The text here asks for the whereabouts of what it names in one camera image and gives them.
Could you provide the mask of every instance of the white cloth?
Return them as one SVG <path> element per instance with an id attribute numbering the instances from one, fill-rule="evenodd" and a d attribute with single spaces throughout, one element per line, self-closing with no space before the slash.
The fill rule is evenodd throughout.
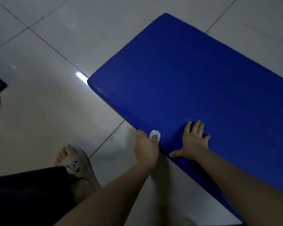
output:
<path id="1" fill-rule="evenodd" d="M 160 132 L 159 131 L 156 131 L 156 130 L 152 130 L 149 134 L 149 139 L 151 140 L 152 139 L 152 136 L 155 136 L 157 135 L 157 140 L 159 142 L 160 140 Z"/>

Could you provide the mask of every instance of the blue mat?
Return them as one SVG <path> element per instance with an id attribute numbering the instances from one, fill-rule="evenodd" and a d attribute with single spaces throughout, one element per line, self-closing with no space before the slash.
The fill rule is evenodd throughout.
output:
<path id="1" fill-rule="evenodd" d="M 159 130 L 165 155 L 200 119 L 212 151 L 283 192 L 283 78 L 196 28 L 163 14 L 88 84 L 136 129 Z M 196 162 L 171 160 L 238 216 Z"/>

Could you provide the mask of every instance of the foot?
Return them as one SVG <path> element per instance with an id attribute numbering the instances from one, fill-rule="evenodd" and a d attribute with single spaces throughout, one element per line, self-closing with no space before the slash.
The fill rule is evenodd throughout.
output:
<path id="1" fill-rule="evenodd" d="M 70 144 L 67 144 L 58 153 L 58 156 L 55 160 L 55 166 L 67 167 L 69 165 L 70 159 L 77 155 L 78 153 L 76 152 L 75 148 Z M 75 200 L 77 204 L 81 203 L 91 194 L 94 193 L 94 188 L 92 187 L 91 182 L 84 178 L 79 179 L 78 181 L 73 183 L 70 187 L 75 196 Z"/>

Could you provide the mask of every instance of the white tile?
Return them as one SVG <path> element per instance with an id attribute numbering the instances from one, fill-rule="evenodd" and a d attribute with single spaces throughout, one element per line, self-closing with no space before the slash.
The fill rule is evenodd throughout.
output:
<path id="1" fill-rule="evenodd" d="M 224 16 L 283 43 L 283 0 L 237 0 Z"/>
<path id="2" fill-rule="evenodd" d="M 68 0 L 0 0 L 0 4 L 27 26 L 55 10 Z"/>
<path id="3" fill-rule="evenodd" d="M 0 45 L 25 28 L 24 24 L 0 5 Z"/>
<path id="4" fill-rule="evenodd" d="M 32 30 L 91 76 L 163 13 L 206 31 L 232 1 L 72 0 Z"/>
<path id="5" fill-rule="evenodd" d="M 91 156 L 121 124 L 77 72 L 29 29 L 0 47 L 0 175 L 53 166 L 67 143 Z"/>
<path id="6" fill-rule="evenodd" d="M 136 163 L 135 132 L 135 129 L 125 121 L 90 158 L 101 186 L 117 178 Z M 158 193 L 162 195 L 163 201 L 160 201 Z M 143 186 L 126 225 L 158 225 L 158 206 L 165 204 L 169 206 L 168 218 L 176 225 L 185 216 L 197 225 L 241 223 L 193 179 L 162 155 L 152 177 L 149 177 Z"/>
<path id="7" fill-rule="evenodd" d="M 208 35 L 283 77 L 283 43 L 226 16 Z"/>

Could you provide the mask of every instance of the black pants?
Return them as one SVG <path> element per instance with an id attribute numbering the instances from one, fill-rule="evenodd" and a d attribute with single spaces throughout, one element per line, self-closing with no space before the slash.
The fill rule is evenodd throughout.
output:
<path id="1" fill-rule="evenodd" d="M 75 206 L 65 167 L 0 177 L 0 225 L 52 226 Z"/>

